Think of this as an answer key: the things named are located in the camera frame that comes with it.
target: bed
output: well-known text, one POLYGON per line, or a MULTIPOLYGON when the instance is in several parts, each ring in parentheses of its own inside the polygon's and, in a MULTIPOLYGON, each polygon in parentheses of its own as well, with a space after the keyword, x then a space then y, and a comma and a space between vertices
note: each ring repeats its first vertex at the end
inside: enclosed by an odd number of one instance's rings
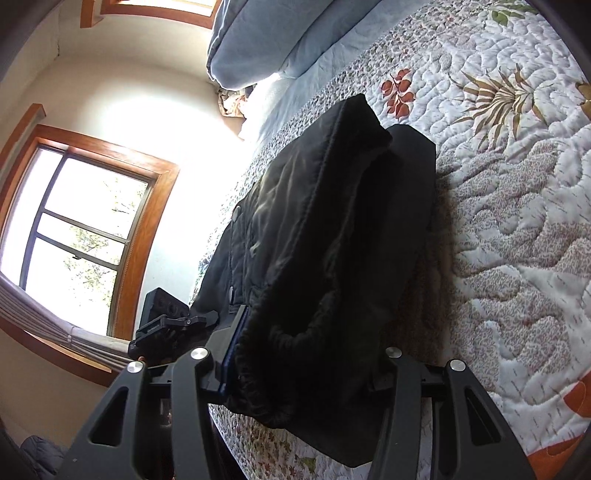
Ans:
MULTIPOLYGON (((438 155, 437 209, 389 338, 422 361, 466 361, 538 480, 563 467, 556 478, 587 475, 591 86, 582 67, 589 74, 591 52, 577 32, 591 17, 567 28, 568 15, 549 14, 549 2, 394 4, 370 12, 276 103, 199 276, 233 206, 279 150, 335 102, 365 94, 382 126, 413 126, 438 155), (367 33, 372 19, 379 25, 367 33)), ((369 464, 344 466, 286 431, 210 412, 249 480, 367 478, 369 464)), ((425 403, 420 479, 429 477, 431 435, 425 403)))

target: metal bracket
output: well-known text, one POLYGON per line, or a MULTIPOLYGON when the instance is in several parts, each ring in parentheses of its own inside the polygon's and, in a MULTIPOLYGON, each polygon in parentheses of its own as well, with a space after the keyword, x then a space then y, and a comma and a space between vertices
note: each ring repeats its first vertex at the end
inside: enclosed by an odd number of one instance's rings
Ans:
POLYGON ((368 480, 416 478, 422 397, 433 402, 431 480, 535 480, 511 428, 464 362, 433 367, 397 348, 385 357, 395 374, 392 407, 368 480))
POLYGON ((129 363, 78 433, 56 480, 219 480, 207 405, 226 398, 227 375, 216 370, 232 363, 247 315, 241 306, 230 327, 175 363, 129 363), (163 401, 171 404, 171 426, 162 421, 163 401))

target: black bag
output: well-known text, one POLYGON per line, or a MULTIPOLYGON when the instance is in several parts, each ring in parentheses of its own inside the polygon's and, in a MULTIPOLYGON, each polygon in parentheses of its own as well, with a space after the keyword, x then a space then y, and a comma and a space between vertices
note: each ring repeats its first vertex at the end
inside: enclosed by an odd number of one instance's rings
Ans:
POLYGON ((341 463, 372 459, 383 405, 365 384, 423 247, 434 185, 434 145, 409 126, 383 129, 363 95, 277 155, 237 205, 191 307, 215 310, 223 328, 249 306, 228 409, 341 463))

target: tree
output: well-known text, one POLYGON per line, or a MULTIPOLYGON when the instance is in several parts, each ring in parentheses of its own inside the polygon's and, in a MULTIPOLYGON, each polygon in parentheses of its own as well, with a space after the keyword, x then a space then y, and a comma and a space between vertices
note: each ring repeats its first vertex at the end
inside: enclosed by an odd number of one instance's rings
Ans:
MULTIPOLYGON (((121 217, 116 217, 113 226, 116 232, 120 232, 122 225, 131 223, 129 215, 135 215, 145 192, 145 184, 138 183, 136 189, 125 188, 121 185, 118 176, 110 183, 103 181, 103 184, 105 185, 105 197, 112 204, 111 211, 121 214, 121 217)), ((119 263, 119 251, 113 251, 113 241, 74 225, 70 226, 70 230, 74 233, 75 238, 71 244, 72 248, 93 257, 99 257, 114 265, 119 263)), ((111 308, 114 281, 112 270, 90 261, 80 260, 82 260, 80 257, 74 255, 64 260, 64 264, 72 272, 73 277, 81 280, 81 284, 88 290, 98 292, 102 301, 108 308, 111 308)))

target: white quilted bedspread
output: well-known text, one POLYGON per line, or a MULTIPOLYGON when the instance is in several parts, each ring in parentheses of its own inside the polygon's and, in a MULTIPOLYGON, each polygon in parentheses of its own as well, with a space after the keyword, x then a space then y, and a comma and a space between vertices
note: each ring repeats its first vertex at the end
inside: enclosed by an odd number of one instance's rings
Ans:
MULTIPOLYGON (((438 361, 469 364, 527 455, 580 436, 591 417, 591 87, 521 0, 436 0, 396 25, 254 159, 208 257, 275 154, 359 92, 384 127, 410 124, 437 145, 439 208, 417 288, 446 338, 438 361)), ((421 357, 421 335, 398 346, 421 357)), ((288 432, 222 407, 212 416, 249 480, 367 477, 367 465, 338 465, 288 432)), ((419 478, 430 422, 426 409, 419 478)))

